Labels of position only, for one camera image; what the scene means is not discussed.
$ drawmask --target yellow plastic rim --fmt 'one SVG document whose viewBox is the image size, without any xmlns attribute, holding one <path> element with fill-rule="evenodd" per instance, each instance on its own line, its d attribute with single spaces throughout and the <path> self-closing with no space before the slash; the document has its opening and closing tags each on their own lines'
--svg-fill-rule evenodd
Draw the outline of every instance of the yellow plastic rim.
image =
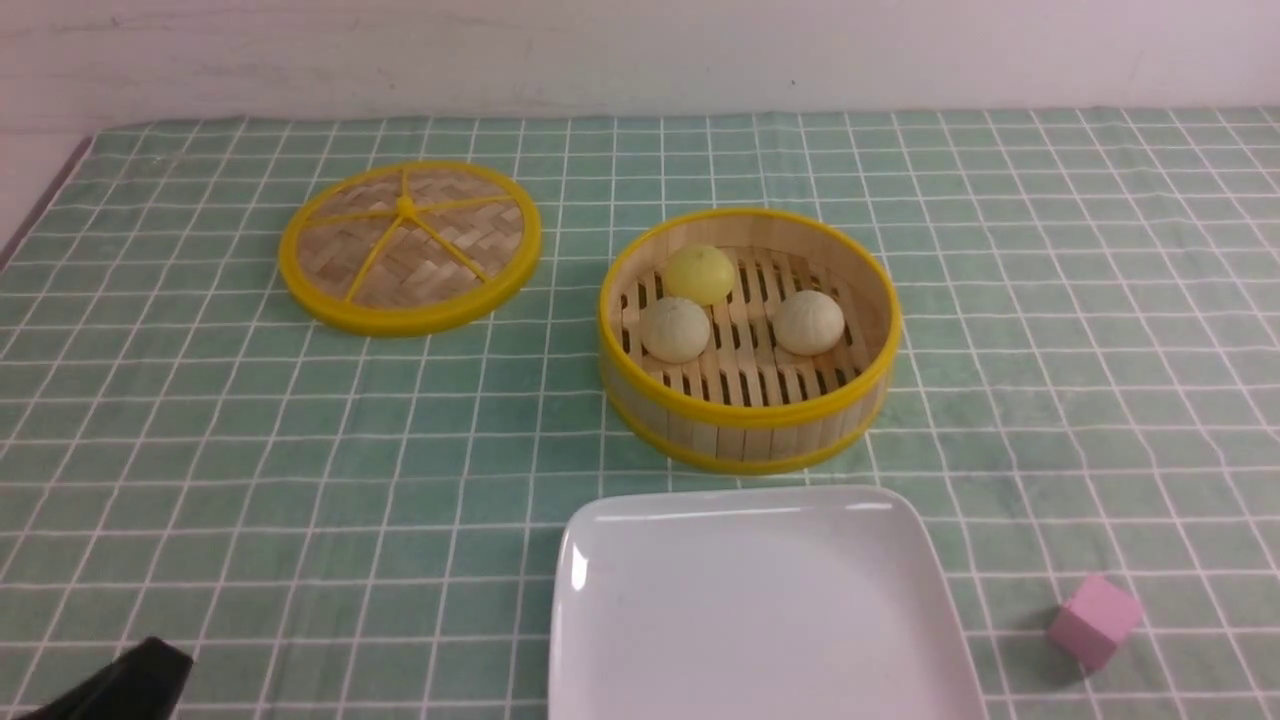
<svg viewBox="0 0 1280 720">
<path fill-rule="evenodd" d="M 362 268 L 361 273 L 357 274 L 353 288 L 348 292 L 346 300 L 321 292 L 311 284 L 306 274 L 302 272 L 302 268 L 298 266 L 298 237 L 301 236 L 303 228 L 306 228 L 311 222 L 311 217 L 315 211 L 320 209 L 330 197 L 348 190 L 352 186 L 389 174 L 399 174 L 403 186 L 403 179 L 408 173 L 421 170 L 451 170 L 456 173 L 472 174 L 502 188 L 502 191 L 512 201 L 515 201 L 516 206 L 520 208 L 525 223 L 524 234 L 515 255 L 502 272 L 494 274 L 493 277 L 476 273 L 481 281 L 479 287 L 424 307 L 364 307 L 355 305 L 349 301 L 349 299 L 355 295 L 356 287 L 358 287 L 360 282 L 364 279 L 365 270 L 367 270 L 369 265 L 378 256 L 378 254 L 381 252 L 383 246 L 390 234 L 388 231 L 388 233 L 384 234 L 370 250 L 365 268 Z M 398 223 L 415 224 L 417 213 L 449 205 L 447 202 L 439 202 L 415 206 L 411 200 L 407 200 L 407 197 L 408 196 L 402 191 L 399 199 L 401 201 L 397 202 L 394 214 L 397 220 L 392 223 L 392 228 L 394 228 Z M 462 255 L 461 250 L 453 247 L 448 241 L 443 240 L 439 233 L 431 229 L 426 229 L 426 232 L 436 242 L 444 246 L 451 255 L 454 255 L 461 264 L 472 268 L 474 264 L 465 255 Z M 308 313 L 315 315 L 316 319 L 325 324 L 366 336 L 396 337 L 426 334 L 457 328 L 475 320 L 476 318 L 488 315 L 511 299 L 512 295 L 518 292 L 520 288 L 529 282 L 529 278 L 538 268 L 538 256 L 541 249 L 541 234 L 543 227 L 541 219 L 538 214 L 538 206 L 534 204 L 534 200 L 529 196 L 529 193 L 525 192 L 525 188 L 516 184 L 516 182 L 507 176 L 490 170 L 489 168 L 481 168 L 467 163 L 403 163 L 352 176 L 325 188 L 324 192 L 312 197 L 306 205 L 300 208 L 293 215 L 293 219 L 291 219 L 289 224 L 284 228 L 284 236 L 280 240 L 280 275 L 284 278 L 284 284 L 289 288 L 289 293 L 293 295 L 293 299 L 297 300 L 298 304 L 302 305 Z"/>
<path fill-rule="evenodd" d="M 872 427 L 876 416 L 879 415 L 881 406 L 884 405 L 884 398 L 888 393 L 881 396 L 872 407 L 872 411 L 863 418 L 863 421 L 854 428 L 854 432 L 837 439 L 835 443 L 823 447 L 822 450 L 815 450 L 805 455 L 796 455 L 795 457 L 786 457 L 782 460 L 721 460 L 719 457 L 712 457 L 709 455 L 701 455 L 689 450 L 687 447 L 681 447 L 673 442 L 667 441 L 667 438 L 660 437 L 649 430 L 649 428 L 640 424 L 625 407 L 622 404 L 613 400 L 613 393 L 609 392 L 609 387 L 604 387 L 604 396 L 609 398 L 609 405 L 617 411 L 622 421 L 627 424 L 640 439 L 654 446 L 658 452 L 667 455 L 692 465 L 694 468 L 700 468 L 703 470 L 709 470 L 712 473 L 722 473 L 726 475 L 777 475 L 780 473 L 791 473 L 794 470 L 803 470 L 810 465 L 817 465 L 826 460 L 831 460 L 836 455 L 844 452 L 849 446 L 858 442 L 858 438 L 867 433 L 867 429 Z"/>
<path fill-rule="evenodd" d="M 730 405 L 721 405 L 718 402 L 710 402 L 708 400 L 694 398 L 682 392 L 676 392 L 658 380 L 650 378 L 639 365 L 636 365 L 627 354 L 622 350 L 622 343 L 618 338 L 613 337 L 613 331 L 609 327 L 609 307 L 608 307 L 608 288 L 613 286 L 613 282 L 618 274 L 618 266 L 630 255 L 639 251 L 640 246 L 659 236 L 675 225 L 684 223 L 703 220 L 708 218 L 722 218 L 727 215 L 768 215 L 773 218 L 780 218 L 785 220 L 791 220 L 794 223 L 800 223 L 808 225 L 813 229 L 820 231 L 831 237 L 833 241 L 840 242 L 847 247 L 851 252 L 858 254 L 872 269 L 876 272 L 876 277 L 884 286 L 888 293 L 890 301 L 890 328 L 888 338 L 884 341 L 884 347 L 881 350 L 876 360 L 872 361 L 867 372 L 861 373 L 854 382 L 829 392 L 820 397 L 814 397 L 812 400 L 804 400 L 801 402 L 792 402 L 790 405 L 776 405 L 768 407 L 735 407 Z M 622 377 L 643 392 L 646 397 L 654 402 L 662 405 L 663 407 L 690 418 L 694 420 L 701 420 L 704 423 L 710 423 L 713 425 L 730 425 L 735 428 L 772 428 L 777 425 L 794 425 L 801 423 L 810 423 L 813 420 L 820 420 L 832 413 L 842 410 L 844 407 L 851 405 L 859 397 L 867 395 L 867 392 L 879 382 L 879 378 L 892 369 L 893 357 L 897 355 L 897 346 L 902 340 L 902 306 L 899 304 L 897 292 L 893 290 L 893 283 L 888 279 L 888 273 L 881 268 L 881 264 L 876 261 L 863 246 L 854 242 L 845 233 L 812 220 L 804 215 L 797 215 L 795 213 L 786 213 L 782 210 L 769 210 L 764 208 L 726 208 L 722 210 L 705 210 L 701 213 L 694 213 L 690 215 L 682 215 L 680 218 L 673 218 L 662 223 L 660 225 L 650 229 L 649 232 L 640 236 L 630 247 L 618 255 L 613 265 L 609 268 L 608 274 L 604 275 L 604 283 L 600 290 L 600 301 L 596 307 L 596 322 L 599 324 L 600 332 L 600 347 L 603 352 L 608 355 L 608 359 L 613 363 L 616 368 L 622 373 Z M 790 464 L 791 460 L 781 461 Z M 749 470 L 736 470 L 746 473 Z"/>
</svg>

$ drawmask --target black object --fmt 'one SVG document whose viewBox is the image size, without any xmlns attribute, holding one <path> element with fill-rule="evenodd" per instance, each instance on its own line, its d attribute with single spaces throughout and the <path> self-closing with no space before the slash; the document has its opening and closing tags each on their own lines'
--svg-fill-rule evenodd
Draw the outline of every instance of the black object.
<svg viewBox="0 0 1280 720">
<path fill-rule="evenodd" d="M 195 662 L 147 638 L 90 679 L 18 720 L 168 720 Z"/>
</svg>

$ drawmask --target yellow steamer rim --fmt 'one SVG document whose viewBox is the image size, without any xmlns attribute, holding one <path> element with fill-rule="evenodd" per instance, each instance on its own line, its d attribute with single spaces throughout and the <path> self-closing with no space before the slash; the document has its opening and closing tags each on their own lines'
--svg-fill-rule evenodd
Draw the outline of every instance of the yellow steamer rim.
<svg viewBox="0 0 1280 720">
<path fill-rule="evenodd" d="M 492 313 L 538 266 L 541 222 L 506 176 L 425 161 L 351 177 L 303 205 L 280 242 L 289 292 L 367 336 L 447 331 Z"/>
<path fill-rule="evenodd" d="M 662 297 L 662 268 L 685 245 L 713 245 L 739 266 L 728 299 L 709 310 L 713 336 L 684 365 L 650 356 L 640 313 Z M 801 290 L 841 306 L 845 334 L 828 352 L 794 356 L 769 319 Z M 804 215 L 723 209 L 668 220 L 609 268 L 598 306 L 600 375 L 614 410 L 644 441 L 703 469 L 746 474 L 827 460 L 870 427 L 902 336 L 888 274 L 844 233 Z"/>
</svg>

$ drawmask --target yellow bun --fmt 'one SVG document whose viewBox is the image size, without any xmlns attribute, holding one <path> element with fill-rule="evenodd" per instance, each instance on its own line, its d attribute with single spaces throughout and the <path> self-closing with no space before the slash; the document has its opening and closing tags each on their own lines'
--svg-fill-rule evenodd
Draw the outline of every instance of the yellow bun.
<svg viewBox="0 0 1280 720">
<path fill-rule="evenodd" d="M 733 290 L 736 275 L 737 266 L 718 247 L 686 245 L 667 259 L 662 288 L 668 296 L 713 305 Z"/>
</svg>

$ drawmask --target green checkered tablecloth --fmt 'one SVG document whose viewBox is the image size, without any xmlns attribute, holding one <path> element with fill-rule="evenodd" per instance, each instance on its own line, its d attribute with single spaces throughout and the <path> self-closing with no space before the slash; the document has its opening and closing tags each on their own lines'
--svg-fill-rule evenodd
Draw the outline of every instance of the green checkered tablecloth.
<svg viewBox="0 0 1280 720">
<path fill-rule="evenodd" d="M 925 518 L 993 719 L 1280 717 L 1280 110 L 344 123 L 97 136 L 0 274 L 0 711 L 157 634 L 183 720 L 534 720 L 568 516 L 600 496 L 874 483 Z M 547 227 L 492 318 L 310 320 L 296 208 L 371 165 L 516 177 Z M 869 436 L 700 475 L 604 405 L 609 258 L 690 210 L 835 224 L 906 314 Z M 1084 680 L 1085 573 L 1147 621 Z"/>
</svg>

